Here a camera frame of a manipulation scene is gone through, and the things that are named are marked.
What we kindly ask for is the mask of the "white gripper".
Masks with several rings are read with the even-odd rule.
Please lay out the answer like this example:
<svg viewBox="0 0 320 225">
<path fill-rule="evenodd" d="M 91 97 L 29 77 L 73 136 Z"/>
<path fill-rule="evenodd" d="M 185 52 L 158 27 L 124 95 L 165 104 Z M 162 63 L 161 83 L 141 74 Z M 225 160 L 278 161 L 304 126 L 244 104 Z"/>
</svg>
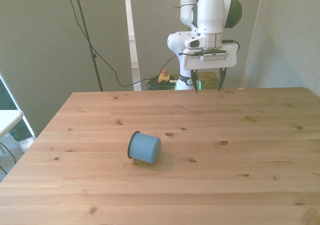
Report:
<svg viewBox="0 0 320 225">
<path fill-rule="evenodd" d="M 227 69 L 234 67 L 237 63 L 237 44 L 226 44 L 218 48 L 222 52 L 209 51 L 205 42 L 185 43 L 185 49 L 182 51 L 182 68 L 191 70 L 191 80 L 195 92 L 198 92 L 198 70 L 219 69 L 219 79 L 217 91 L 219 92 L 226 78 Z"/>
</svg>

